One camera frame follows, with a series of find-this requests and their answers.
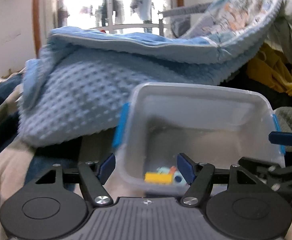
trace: black bracket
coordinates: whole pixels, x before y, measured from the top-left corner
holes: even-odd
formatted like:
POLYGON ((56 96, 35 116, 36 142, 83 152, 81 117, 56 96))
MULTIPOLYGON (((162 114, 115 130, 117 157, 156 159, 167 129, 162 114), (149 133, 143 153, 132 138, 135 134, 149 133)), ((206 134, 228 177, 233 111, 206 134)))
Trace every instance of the black bracket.
POLYGON ((277 163, 243 157, 238 164, 252 174, 265 179, 266 184, 292 207, 292 166, 281 168, 277 163))
POLYGON ((186 207, 200 206, 210 196, 215 166, 209 163, 195 163, 186 154, 180 153, 177 155, 177 168, 190 185, 180 203, 186 207))
POLYGON ((63 170, 54 164, 2 205, 0 221, 7 236, 44 240, 74 232, 90 210, 113 204, 103 184, 115 162, 111 153, 97 163, 79 163, 77 169, 63 170), (66 190, 65 183, 78 183, 84 199, 66 190))

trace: blue blanket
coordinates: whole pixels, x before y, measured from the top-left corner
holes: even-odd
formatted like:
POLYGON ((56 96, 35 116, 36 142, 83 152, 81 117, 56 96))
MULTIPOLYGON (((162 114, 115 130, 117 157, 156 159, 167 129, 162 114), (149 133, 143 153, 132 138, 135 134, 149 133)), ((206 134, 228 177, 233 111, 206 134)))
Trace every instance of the blue blanket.
MULTIPOLYGON (((217 19, 218 9, 232 2, 216 1, 206 16, 215 12, 217 19)), ((224 26, 217 23, 209 35, 190 39, 52 30, 40 59, 26 63, 20 136, 42 147, 115 127, 121 106, 140 83, 219 85, 258 52, 280 2, 266 0, 262 20, 238 32, 216 32, 224 26)))

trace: dark blue fabric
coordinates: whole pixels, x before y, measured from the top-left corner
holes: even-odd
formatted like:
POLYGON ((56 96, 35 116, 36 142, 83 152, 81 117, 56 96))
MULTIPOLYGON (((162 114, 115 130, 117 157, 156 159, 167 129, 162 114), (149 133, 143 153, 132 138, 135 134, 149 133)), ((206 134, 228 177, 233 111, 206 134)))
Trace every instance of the dark blue fabric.
POLYGON ((4 82, 0 83, 0 105, 6 100, 6 98, 14 91, 22 81, 21 74, 17 74, 4 82))
MULTIPOLYGON (((64 169, 76 168, 81 142, 82 137, 79 137, 61 144, 37 148, 29 164, 25 184, 56 163, 61 164, 64 169)), ((70 191, 74 188, 74 184, 66 185, 66 189, 70 191)))
POLYGON ((0 153, 6 148, 17 136, 18 131, 18 112, 8 115, 0 123, 0 153))

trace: silver screw head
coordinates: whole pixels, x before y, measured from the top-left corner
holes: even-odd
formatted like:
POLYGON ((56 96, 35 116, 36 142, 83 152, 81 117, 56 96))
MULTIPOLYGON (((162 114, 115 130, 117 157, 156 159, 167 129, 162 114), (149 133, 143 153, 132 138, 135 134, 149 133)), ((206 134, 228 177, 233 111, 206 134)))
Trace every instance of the silver screw head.
POLYGON ((281 187, 281 184, 279 183, 275 183, 273 184, 273 186, 271 186, 271 189, 274 190, 274 191, 278 191, 281 187))
POLYGON ((275 169, 276 169, 275 166, 270 166, 270 167, 268 168, 268 171, 272 172, 272 171, 275 171, 275 169))
POLYGON ((147 199, 147 200, 144 200, 143 203, 145 205, 149 205, 149 204, 152 204, 153 202, 151 200, 147 199))
POLYGON ((98 196, 95 198, 94 201, 99 205, 105 205, 105 204, 108 204, 110 202, 110 198, 107 196, 98 196))
POLYGON ((186 197, 183 199, 183 203, 189 206, 196 205, 198 203, 198 199, 195 197, 186 197))

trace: clear plastic container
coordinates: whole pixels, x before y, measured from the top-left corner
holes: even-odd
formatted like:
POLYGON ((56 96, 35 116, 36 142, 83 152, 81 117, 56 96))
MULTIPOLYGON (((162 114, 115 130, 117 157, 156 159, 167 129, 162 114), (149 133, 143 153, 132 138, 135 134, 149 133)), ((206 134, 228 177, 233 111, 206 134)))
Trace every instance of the clear plastic container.
MULTIPOLYGON (((195 162, 229 169, 243 157, 285 166, 281 147, 268 141, 276 131, 273 111, 259 93, 216 86, 146 83, 129 99, 117 138, 117 168, 136 189, 167 195, 184 194, 188 185, 144 182, 146 172, 176 166, 184 152, 195 162)), ((214 193, 224 190, 217 186, 214 193)))

